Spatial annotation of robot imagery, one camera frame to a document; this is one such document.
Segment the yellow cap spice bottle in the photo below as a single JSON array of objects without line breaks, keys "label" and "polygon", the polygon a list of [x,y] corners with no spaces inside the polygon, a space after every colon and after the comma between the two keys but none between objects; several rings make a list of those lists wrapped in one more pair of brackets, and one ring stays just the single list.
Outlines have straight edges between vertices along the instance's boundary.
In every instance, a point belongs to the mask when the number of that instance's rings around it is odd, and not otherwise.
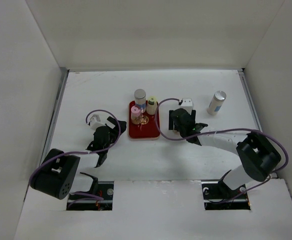
[{"label": "yellow cap spice bottle", "polygon": [[150,96],[147,100],[146,112],[151,116],[155,115],[157,106],[158,106],[157,98],[155,96]]}]

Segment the pink cap spice bottle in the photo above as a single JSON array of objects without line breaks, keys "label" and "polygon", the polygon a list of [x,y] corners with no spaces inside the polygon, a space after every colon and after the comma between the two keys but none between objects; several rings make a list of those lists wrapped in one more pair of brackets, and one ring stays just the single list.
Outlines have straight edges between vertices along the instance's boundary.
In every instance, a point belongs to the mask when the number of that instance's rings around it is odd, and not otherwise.
[{"label": "pink cap spice bottle", "polygon": [[136,106],[133,105],[130,109],[130,119],[131,122],[135,125],[139,125],[141,123],[141,119],[142,119],[142,111],[141,109]]}]

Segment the tall jar blue label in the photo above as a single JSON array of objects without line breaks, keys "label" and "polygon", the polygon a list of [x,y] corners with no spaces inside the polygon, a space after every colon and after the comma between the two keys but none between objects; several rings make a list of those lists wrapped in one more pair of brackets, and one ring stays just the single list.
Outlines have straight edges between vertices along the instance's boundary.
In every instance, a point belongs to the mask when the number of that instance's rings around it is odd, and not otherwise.
[{"label": "tall jar blue label", "polygon": [[146,92],[143,89],[137,89],[134,92],[134,102],[135,106],[137,106],[142,113],[146,111]]}]

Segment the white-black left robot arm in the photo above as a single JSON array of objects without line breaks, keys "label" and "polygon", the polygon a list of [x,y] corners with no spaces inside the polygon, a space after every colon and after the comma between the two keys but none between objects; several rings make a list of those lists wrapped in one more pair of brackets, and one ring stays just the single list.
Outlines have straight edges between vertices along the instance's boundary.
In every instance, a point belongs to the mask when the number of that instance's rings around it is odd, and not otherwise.
[{"label": "white-black left robot arm", "polygon": [[[109,116],[106,119],[114,127],[102,123],[94,114],[87,124],[94,130],[93,140],[84,154],[97,154],[96,168],[101,167],[108,156],[111,145],[115,144],[120,135],[127,129],[127,122]],[[42,164],[33,172],[29,179],[32,189],[56,199],[64,199],[70,192],[80,163],[79,152],[63,152],[53,148],[46,155]]]}]

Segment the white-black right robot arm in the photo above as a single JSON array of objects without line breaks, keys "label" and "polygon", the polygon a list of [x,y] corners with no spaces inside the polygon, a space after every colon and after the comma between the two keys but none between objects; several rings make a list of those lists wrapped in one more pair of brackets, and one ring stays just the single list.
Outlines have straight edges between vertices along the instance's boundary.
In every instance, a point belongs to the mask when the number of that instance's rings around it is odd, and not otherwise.
[{"label": "white-black right robot arm", "polygon": [[238,194],[245,184],[266,181],[282,159],[268,138],[257,131],[201,135],[201,130],[208,125],[196,123],[195,115],[183,108],[170,110],[168,120],[168,129],[176,130],[188,143],[224,150],[239,158],[240,165],[227,171],[217,183],[217,190],[224,201]]}]

